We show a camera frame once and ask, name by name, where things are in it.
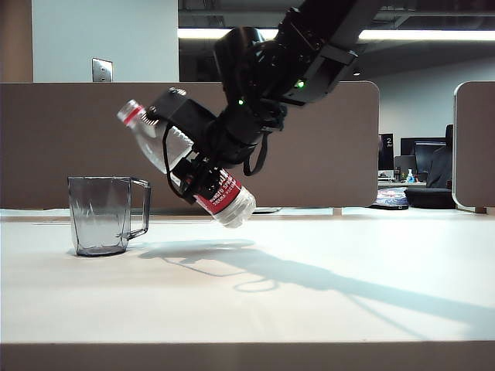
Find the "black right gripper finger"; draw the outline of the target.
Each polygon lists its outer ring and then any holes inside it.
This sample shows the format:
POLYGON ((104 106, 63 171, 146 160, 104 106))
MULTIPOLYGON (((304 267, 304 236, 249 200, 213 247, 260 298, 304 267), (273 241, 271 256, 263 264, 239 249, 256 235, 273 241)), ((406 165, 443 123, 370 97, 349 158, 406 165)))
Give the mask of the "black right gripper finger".
POLYGON ((182 158, 171 170, 172 190, 189 204, 196 202, 195 181, 198 174, 199 162, 196 159, 182 158))

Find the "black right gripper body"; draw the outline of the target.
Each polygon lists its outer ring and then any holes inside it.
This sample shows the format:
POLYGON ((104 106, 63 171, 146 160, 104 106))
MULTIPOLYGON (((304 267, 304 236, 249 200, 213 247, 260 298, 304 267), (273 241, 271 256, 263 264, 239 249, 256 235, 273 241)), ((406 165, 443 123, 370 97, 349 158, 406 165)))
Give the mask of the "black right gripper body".
POLYGON ((192 112, 191 138, 198 154, 195 192, 213 185, 221 168, 243 165, 243 173, 261 171, 268 153, 271 128, 245 107, 229 107, 216 116, 204 107, 192 112))

